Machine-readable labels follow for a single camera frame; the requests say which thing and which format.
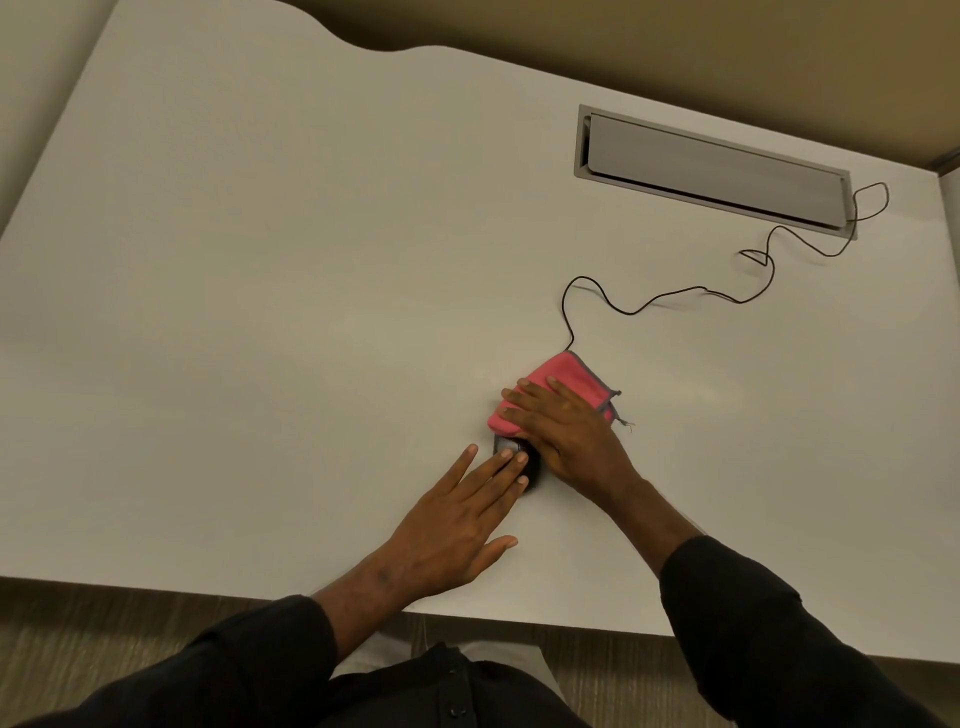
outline mouse cord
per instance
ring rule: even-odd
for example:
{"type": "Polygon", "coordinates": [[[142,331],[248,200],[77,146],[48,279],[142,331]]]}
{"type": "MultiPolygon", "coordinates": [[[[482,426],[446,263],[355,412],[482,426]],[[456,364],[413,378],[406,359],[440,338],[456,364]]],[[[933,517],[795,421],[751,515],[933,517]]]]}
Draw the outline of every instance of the mouse cord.
{"type": "MultiPolygon", "coordinates": [[[[767,267],[768,263],[770,264],[770,278],[767,279],[767,282],[764,284],[764,286],[760,288],[760,290],[758,290],[756,293],[754,293],[753,296],[750,296],[745,299],[734,298],[733,296],[723,293],[722,291],[714,291],[712,288],[707,288],[705,285],[691,285],[687,288],[678,288],[676,291],[667,291],[666,293],[660,293],[657,296],[654,296],[652,299],[650,299],[647,303],[642,305],[637,310],[628,311],[626,309],[620,308],[619,306],[615,305],[610,300],[610,298],[608,298],[607,292],[603,289],[603,286],[600,285],[600,283],[596,279],[592,279],[590,276],[577,276],[575,279],[573,279],[570,283],[566,285],[566,288],[564,289],[564,294],[560,299],[560,312],[564,316],[564,323],[566,324],[566,330],[570,334],[570,342],[566,345],[566,347],[564,348],[564,351],[565,352],[569,351],[570,347],[573,346],[574,340],[576,339],[576,336],[573,333],[573,327],[570,325],[570,320],[566,316],[566,294],[569,293],[570,288],[573,288],[574,283],[576,283],[578,280],[588,280],[591,283],[593,283],[593,285],[595,285],[597,289],[600,291],[600,295],[603,297],[603,300],[607,302],[607,305],[617,313],[622,313],[624,316],[636,316],[640,311],[646,309],[647,306],[653,305],[660,299],[667,298],[668,296],[676,296],[679,293],[688,293],[689,291],[701,291],[704,295],[716,296],[717,298],[721,298],[724,301],[729,301],[730,303],[749,303],[750,301],[754,301],[755,299],[758,299],[760,296],[762,296],[763,293],[767,290],[767,288],[770,287],[770,284],[774,282],[774,275],[777,273],[777,263],[774,261],[773,257],[770,255],[770,240],[771,238],[773,238],[774,233],[776,231],[789,232],[795,238],[800,240],[800,242],[806,245],[807,248],[809,248],[812,251],[815,251],[816,253],[822,255],[823,257],[838,257],[839,255],[842,255],[845,250],[847,250],[847,247],[851,244],[851,242],[853,241],[853,238],[856,236],[857,224],[862,223],[864,220],[870,220],[872,217],[877,217],[881,212],[883,212],[890,205],[890,187],[887,186],[886,182],[874,182],[873,184],[868,184],[867,186],[860,187],[858,190],[854,191],[852,197],[853,197],[853,219],[848,222],[852,222],[853,225],[851,226],[850,235],[847,236],[847,240],[844,242],[843,247],[841,247],[840,250],[838,250],[836,253],[827,253],[826,251],[821,250],[817,246],[805,240],[798,232],[791,230],[785,225],[777,225],[772,230],[770,230],[770,232],[767,234],[767,241],[766,241],[766,244],[763,246],[763,250],[757,250],[755,248],[745,248],[744,250],[737,251],[736,252],[737,255],[743,255],[745,258],[752,260],[754,263],[757,263],[758,265],[762,265],[764,268],[767,267]],[[856,197],[861,192],[864,192],[868,189],[872,189],[874,187],[883,188],[883,192],[886,195],[886,200],[883,203],[883,207],[881,207],[879,210],[877,210],[871,215],[867,215],[866,217],[859,217],[859,208],[857,206],[856,197]]],[[[585,290],[589,290],[584,286],[576,286],[576,287],[577,288],[583,287],[585,288],[585,290]]]]}

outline computer mouse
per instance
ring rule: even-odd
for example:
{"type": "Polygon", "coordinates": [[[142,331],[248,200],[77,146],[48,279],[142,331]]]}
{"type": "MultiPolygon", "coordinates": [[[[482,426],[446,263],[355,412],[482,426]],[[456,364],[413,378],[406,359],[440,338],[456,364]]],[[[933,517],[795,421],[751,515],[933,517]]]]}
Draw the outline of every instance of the computer mouse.
{"type": "Polygon", "coordinates": [[[530,458],[520,472],[520,475],[526,475],[530,480],[530,484],[527,485],[523,493],[524,495],[530,493],[530,491],[537,487],[537,482],[540,478],[540,453],[526,440],[515,440],[512,437],[493,435],[493,452],[500,452],[504,448],[510,448],[514,452],[526,452],[527,457],[530,458]]]}

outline person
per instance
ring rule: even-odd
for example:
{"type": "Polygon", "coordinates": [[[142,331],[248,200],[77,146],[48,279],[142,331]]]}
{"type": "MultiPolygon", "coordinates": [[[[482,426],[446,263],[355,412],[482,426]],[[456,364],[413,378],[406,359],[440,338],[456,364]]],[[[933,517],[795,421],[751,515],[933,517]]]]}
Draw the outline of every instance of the person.
{"type": "MultiPolygon", "coordinates": [[[[521,379],[503,396],[515,406],[499,414],[612,518],[660,580],[700,693],[721,716],[740,726],[942,725],[808,614],[788,584],[671,507],[606,420],[559,381],[521,379]]],[[[468,584],[516,546],[514,536],[488,539],[527,485],[525,456],[498,453],[468,473],[476,453],[468,447],[383,546],[312,597],[227,619],[168,660],[29,725],[586,725],[542,670],[471,659],[444,643],[416,659],[395,655],[389,667],[343,669],[410,603],[468,584]],[[338,663],[346,674],[331,679],[338,663]]]]}

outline pink cloth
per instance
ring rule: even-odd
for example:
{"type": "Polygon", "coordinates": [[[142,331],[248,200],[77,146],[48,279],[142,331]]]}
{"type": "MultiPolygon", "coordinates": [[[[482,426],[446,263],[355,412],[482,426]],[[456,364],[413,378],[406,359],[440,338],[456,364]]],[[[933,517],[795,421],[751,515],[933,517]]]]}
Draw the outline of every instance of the pink cloth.
{"type": "MultiPolygon", "coordinates": [[[[611,423],[613,420],[620,419],[611,403],[611,400],[620,393],[604,384],[600,377],[594,374],[575,353],[561,352],[553,358],[547,359],[527,378],[534,384],[549,389],[550,385],[546,383],[548,376],[561,381],[592,404],[597,411],[603,414],[607,422],[611,423]]],[[[516,407],[516,405],[504,400],[497,405],[497,409],[500,407],[516,407]]],[[[493,432],[503,437],[513,437],[520,432],[517,425],[508,423],[496,412],[493,412],[487,420],[487,425],[493,432]]]]}

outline desk surface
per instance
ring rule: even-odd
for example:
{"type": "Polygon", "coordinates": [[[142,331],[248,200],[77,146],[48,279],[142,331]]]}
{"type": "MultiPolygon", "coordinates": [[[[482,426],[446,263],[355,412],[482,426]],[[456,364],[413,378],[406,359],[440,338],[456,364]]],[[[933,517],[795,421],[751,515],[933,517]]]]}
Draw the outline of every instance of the desk surface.
{"type": "MultiPolygon", "coordinates": [[[[857,647],[960,662],[960,295],[932,174],[459,51],[362,51],[261,0],[122,1],[0,244],[0,573],[311,589],[491,446],[500,387],[565,344],[574,275],[624,305],[756,290],[733,254],[769,224],[576,179],[580,104],[890,184],[838,259],[777,240],[751,305],[569,308],[681,509],[857,647]]],[[[668,633],[565,487],[504,529],[496,569],[415,608],[668,633]]]]}

